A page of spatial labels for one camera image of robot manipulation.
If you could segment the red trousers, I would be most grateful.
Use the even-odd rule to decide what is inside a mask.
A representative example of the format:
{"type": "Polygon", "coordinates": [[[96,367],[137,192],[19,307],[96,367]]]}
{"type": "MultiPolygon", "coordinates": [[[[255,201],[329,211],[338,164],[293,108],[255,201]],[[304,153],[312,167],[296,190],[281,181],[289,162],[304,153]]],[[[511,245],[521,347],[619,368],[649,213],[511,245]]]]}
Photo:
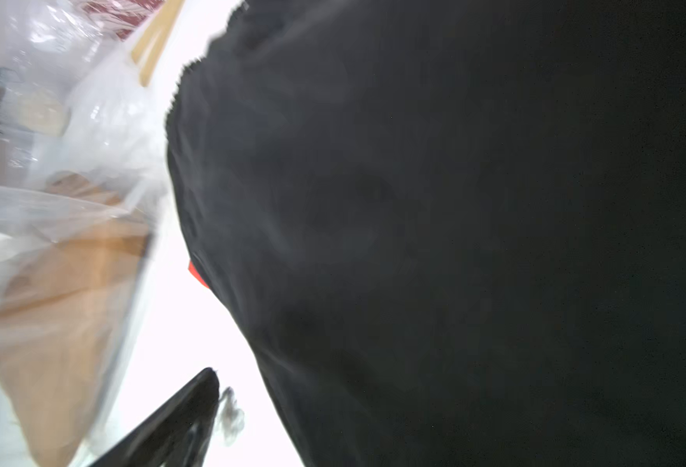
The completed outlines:
{"type": "Polygon", "coordinates": [[[188,271],[190,272],[191,276],[193,276],[202,286],[204,286],[207,289],[210,288],[210,285],[204,280],[203,276],[201,276],[200,272],[198,271],[193,262],[189,263],[188,271]]]}

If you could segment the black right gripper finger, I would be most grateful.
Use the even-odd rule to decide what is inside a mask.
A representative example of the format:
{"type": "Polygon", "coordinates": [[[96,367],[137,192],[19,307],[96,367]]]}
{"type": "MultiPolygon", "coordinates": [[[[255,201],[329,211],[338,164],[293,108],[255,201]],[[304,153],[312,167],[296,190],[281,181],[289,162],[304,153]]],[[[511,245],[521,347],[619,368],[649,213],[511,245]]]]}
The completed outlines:
{"type": "Polygon", "coordinates": [[[201,467],[219,407],[219,379],[206,368],[92,467],[201,467]]]}

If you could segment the black trousers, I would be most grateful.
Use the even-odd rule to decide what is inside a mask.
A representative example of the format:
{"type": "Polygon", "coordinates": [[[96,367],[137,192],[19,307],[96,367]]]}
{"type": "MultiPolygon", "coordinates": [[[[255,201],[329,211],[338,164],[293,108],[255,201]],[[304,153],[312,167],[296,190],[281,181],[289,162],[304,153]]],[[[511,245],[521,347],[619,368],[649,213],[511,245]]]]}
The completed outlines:
{"type": "Polygon", "coordinates": [[[166,122],[307,466],[686,466],[686,1],[249,1],[166,122]]]}

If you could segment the clear plastic vacuum bag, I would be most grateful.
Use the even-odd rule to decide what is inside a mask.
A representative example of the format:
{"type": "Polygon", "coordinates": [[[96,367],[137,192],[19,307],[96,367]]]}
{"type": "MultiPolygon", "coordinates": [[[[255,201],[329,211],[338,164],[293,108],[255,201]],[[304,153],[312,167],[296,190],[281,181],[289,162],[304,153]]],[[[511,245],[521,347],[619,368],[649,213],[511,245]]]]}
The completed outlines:
{"type": "Polygon", "coordinates": [[[0,1],[0,466],[98,452],[165,192],[126,26],[0,1]]]}

